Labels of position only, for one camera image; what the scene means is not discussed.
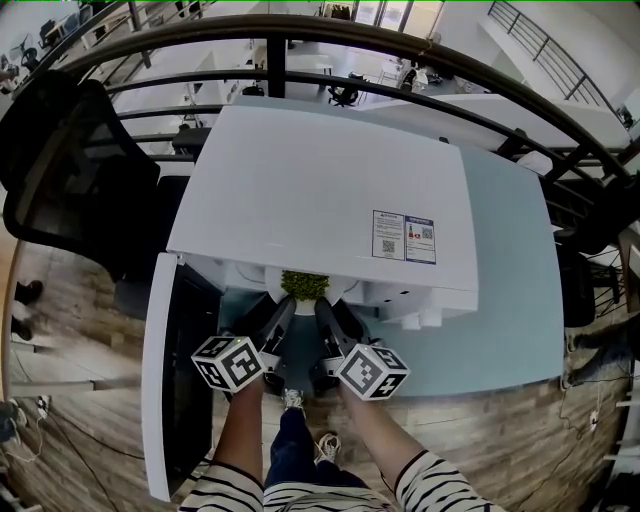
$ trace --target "white cable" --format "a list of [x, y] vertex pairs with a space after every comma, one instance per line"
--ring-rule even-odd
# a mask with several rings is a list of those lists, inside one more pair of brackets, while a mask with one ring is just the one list
[[7, 455], [11, 455], [12, 457], [26, 463], [29, 464], [31, 462], [33, 462], [34, 460], [36, 460], [40, 454], [42, 453], [42, 431], [40, 430], [40, 420], [43, 419], [42, 417], [38, 418], [38, 420], [36, 421], [36, 430], [38, 431], [38, 435], [40, 436], [40, 444], [38, 445], [38, 453], [36, 453], [33, 457], [31, 457], [30, 459], [23, 459], [22, 457], [20, 457], [19, 455], [15, 455], [13, 453], [9, 453], [6, 452]]

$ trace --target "person's right arm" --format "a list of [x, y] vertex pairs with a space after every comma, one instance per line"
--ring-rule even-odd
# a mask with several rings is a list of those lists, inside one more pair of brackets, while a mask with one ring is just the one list
[[374, 462], [405, 510], [502, 510], [478, 496], [452, 464], [426, 450], [377, 403], [360, 400], [343, 384], [339, 393]]

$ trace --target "sticker label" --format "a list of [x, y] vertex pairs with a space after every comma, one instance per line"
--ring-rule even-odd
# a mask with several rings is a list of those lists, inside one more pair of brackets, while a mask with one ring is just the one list
[[373, 210], [371, 255], [404, 261], [404, 215]]
[[436, 264], [436, 232], [433, 221], [405, 217], [407, 261]]

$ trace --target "wooden floor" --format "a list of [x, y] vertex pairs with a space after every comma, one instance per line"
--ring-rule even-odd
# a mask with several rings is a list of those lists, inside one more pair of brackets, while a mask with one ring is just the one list
[[[40, 301], [30, 310], [17, 305], [16, 311], [34, 326], [33, 341], [58, 348], [60, 355], [14, 352], [14, 381], [26, 380], [27, 375], [139, 381], [144, 325], [114, 311], [113, 285], [106, 272], [79, 256], [28, 245], [20, 278], [23, 283], [31, 279], [45, 283]], [[610, 321], [600, 320], [602, 324]], [[570, 363], [580, 364], [579, 359], [588, 355], [576, 353]], [[601, 378], [620, 375], [614, 368]], [[570, 512], [578, 510], [590, 486], [608, 469], [602, 456], [617, 439], [621, 413], [614, 404], [624, 396], [627, 384], [626, 380], [585, 384], [565, 395], [554, 380], [492, 393], [398, 399], [388, 403], [388, 410], [426, 447], [456, 464], [481, 494], [506, 510]], [[38, 451], [35, 405], [29, 399], [20, 403], [31, 420], [29, 427], [20, 430], [23, 446], [10, 442], [3, 450], [28, 459]], [[224, 399], [216, 396], [216, 437], [226, 407]], [[600, 423], [590, 433], [588, 416], [598, 407]], [[566, 419], [560, 418], [561, 408]], [[265, 461], [280, 411], [278, 400], [265, 398]], [[340, 433], [342, 467], [383, 491], [377, 469], [335, 396], [308, 404], [306, 411], [314, 434], [327, 429]], [[147, 495], [140, 460], [140, 394], [135, 385], [54, 397], [52, 415], [39, 426], [43, 444], [38, 459], [27, 464], [7, 457], [10, 482], [27, 503], [65, 512], [176, 509], [176, 504], [163, 504]]]

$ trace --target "light blue tabletop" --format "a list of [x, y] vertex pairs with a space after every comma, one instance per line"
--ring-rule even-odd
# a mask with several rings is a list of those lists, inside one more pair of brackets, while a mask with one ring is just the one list
[[[242, 97], [236, 104], [346, 116], [435, 139], [442, 135], [371, 111], [273, 98]], [[363, 315], [372, 334], [383, 338], [412, 370], [397, 395], [486, 391], [562, 373], [560, 273], [538, 177], [493, 153], [459, 147], [475, 230], [479, 307], [475, 313], [445, 320], [442, 327], [420, 331], [404, 331]], [[304, 351], [303, 338], [296, 336], [297, 354]]]

